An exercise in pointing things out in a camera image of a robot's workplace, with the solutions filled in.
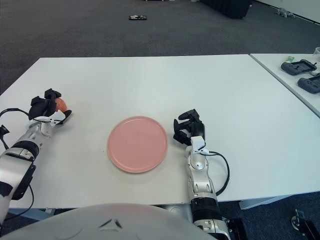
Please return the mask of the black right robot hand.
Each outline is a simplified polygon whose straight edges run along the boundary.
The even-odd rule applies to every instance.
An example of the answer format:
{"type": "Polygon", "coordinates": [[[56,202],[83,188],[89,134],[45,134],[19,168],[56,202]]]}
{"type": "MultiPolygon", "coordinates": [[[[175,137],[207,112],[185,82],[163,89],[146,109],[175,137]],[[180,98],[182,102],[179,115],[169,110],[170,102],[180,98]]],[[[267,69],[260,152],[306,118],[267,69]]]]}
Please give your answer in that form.
{"type": "Polygon", "coordinates": [[[194,153],[205,154],[205,125],[200,120],[200,115],[191,109],[173,120],[173,139],[192,148],[194,153]]]}

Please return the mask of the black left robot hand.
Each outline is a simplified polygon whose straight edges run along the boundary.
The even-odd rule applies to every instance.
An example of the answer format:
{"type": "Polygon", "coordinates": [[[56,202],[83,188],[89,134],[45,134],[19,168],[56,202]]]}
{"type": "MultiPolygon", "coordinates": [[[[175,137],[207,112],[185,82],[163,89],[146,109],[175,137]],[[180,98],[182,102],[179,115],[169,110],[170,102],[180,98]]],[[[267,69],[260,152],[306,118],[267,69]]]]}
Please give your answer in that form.
{"type": "Polygon", "coordinates": [[[71,115],[66,103],[61,98],[62,94],[52,88],[44,92],[44,98],[39,96],[31,100],[31,108],[28,112],[29,120],[61,125],[71,115]]]}

